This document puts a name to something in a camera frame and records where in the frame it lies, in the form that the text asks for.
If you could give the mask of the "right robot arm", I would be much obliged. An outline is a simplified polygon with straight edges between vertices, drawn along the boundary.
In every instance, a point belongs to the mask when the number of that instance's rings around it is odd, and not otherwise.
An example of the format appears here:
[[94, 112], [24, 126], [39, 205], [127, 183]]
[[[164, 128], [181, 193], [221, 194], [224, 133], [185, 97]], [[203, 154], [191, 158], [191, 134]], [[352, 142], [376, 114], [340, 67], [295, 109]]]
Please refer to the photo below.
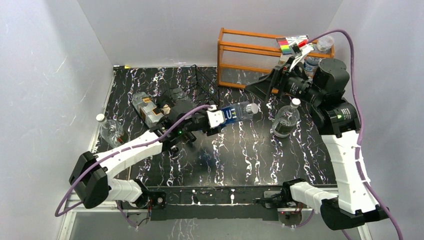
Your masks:
[[386, 208], [370, 190], [370, 180], [357, 142], [361, 130], [359, 113], [344, 98], [350, 75], [345, 63], [322, 59], [309, 80], [301, 63], [290, 60], [245, 87], [266, 101], [273, 89], [309, 104], [310, 116], [330, 155], [337, 193], [330, 193], [298, 178], [286, 181], [279, 194], [263, 199], [265, 204], [303, 203], [319, 213], [331, 230], [345, 230], [389, 217]]

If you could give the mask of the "dark green wine bottle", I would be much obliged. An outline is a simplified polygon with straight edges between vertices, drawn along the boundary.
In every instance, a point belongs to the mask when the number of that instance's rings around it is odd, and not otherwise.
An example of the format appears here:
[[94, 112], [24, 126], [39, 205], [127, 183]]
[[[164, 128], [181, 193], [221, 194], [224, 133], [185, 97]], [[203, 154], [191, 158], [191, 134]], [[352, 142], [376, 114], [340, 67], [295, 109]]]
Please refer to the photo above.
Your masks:
[[172, 154], [177, 154], [179, 151], [180, 151], [180, 149], [175, 145], [170, 148], [170, 152]]

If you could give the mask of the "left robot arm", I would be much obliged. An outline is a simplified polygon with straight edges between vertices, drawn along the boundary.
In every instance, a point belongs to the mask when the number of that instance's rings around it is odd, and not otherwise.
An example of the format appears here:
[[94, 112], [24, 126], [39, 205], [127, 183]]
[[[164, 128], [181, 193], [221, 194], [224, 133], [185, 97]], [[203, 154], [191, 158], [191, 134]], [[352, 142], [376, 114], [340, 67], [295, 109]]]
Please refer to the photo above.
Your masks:
[[104, 201], [128, 202], [136, 208], [157, 204], [166, 196], [160, 191], [148, 190], [140, 180], [117, 179], [116, 175], [141, 160], [169, 150], [182, 134], [202, 131], [208, 136], [220, 133], [225, 124], [222, 110], [216, 105], [204, 104], [172, 119], [165, 119], [141, 136], [109, 151], [82, 153], [71, 173], [70, 190], [74, 191], [86, 209]]

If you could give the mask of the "clear square liquor bottle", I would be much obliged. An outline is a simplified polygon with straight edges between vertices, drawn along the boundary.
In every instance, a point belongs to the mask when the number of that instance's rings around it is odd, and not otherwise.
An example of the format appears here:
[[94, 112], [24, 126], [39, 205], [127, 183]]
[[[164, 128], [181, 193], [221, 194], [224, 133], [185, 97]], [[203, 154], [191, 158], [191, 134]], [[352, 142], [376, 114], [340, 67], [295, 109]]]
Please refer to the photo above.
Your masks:
[[162, 111], [145, 92], [134, 94], [131, 103], [149, 129], [153, 128], [164, 116]]

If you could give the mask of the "clear round silver-cap bottle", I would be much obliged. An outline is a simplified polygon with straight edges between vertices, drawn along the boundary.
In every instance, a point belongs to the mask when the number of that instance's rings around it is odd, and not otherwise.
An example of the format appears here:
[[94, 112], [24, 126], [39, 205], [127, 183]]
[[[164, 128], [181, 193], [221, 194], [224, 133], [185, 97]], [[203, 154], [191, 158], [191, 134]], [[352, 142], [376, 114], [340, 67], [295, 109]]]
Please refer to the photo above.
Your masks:
[[300, 105], [301, 100], [293, 98], [289, 105], [285, 105], [278, 110], [271, 128], [275, 136], [285, 138], [290, 135], [300, 120], [300, 112], [298, 110]]

